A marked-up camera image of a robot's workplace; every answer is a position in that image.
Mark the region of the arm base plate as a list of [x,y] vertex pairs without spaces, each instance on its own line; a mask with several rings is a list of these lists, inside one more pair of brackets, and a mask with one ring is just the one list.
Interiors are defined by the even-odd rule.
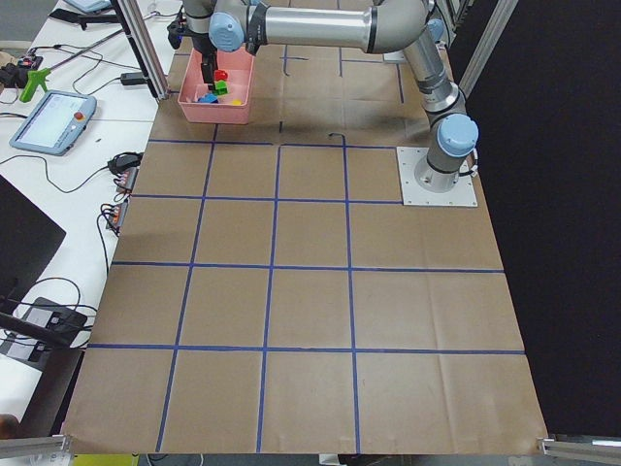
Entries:
[[467,160],[452,174],[434,170],[427,148],[397,147],[402,203],[423,208],[476,208],[472,170]]

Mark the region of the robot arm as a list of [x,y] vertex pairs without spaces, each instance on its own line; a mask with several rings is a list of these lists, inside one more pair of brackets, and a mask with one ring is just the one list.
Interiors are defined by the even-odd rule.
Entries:
[[422,95],[430,145],[414,168],[422,188],[445,193],[464,176],[462,164],[479,136],[466,98],[448,76],[429,25],[426,1],[375,1],[361,11],[271,6],[263,1],[185,1],[170,34],[188,36],[213,64],[220,51],[267,45],[341,47],[367,54],[400,51]]

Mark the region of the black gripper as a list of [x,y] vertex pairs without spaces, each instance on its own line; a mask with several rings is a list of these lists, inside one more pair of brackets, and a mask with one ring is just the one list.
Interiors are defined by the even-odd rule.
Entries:
[[217,48],[212,44],[208,34],[192,38],[193,48],[201,55],[201,73],[209,92],[215,95],[215,72],[217,69]]

